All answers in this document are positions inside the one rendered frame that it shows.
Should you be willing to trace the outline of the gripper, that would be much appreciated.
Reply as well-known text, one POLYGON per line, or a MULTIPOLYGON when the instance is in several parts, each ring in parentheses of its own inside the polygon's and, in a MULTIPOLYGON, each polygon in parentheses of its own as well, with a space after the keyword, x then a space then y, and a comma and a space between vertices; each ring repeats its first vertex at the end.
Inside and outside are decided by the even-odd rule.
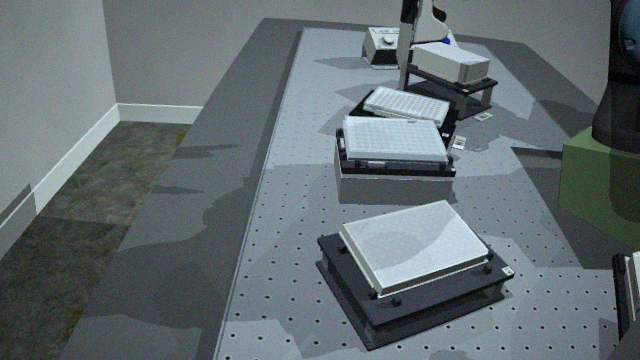
POLYGON ((433 0, 403 0, 396 50, 401 75, 406 75, 411 45, 441 42, 447 38, 448 28, 442 23, 445 20, 446 13, 436 7, 433 0))

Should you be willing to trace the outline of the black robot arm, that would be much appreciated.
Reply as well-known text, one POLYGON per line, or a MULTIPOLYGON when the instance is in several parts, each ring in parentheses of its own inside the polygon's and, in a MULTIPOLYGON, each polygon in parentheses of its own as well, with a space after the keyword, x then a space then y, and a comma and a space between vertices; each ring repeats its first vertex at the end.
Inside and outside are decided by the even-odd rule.
POLYGON ((640 154, 640 0, 610 2, 608 83, 591 135, 607 147, 640 154))

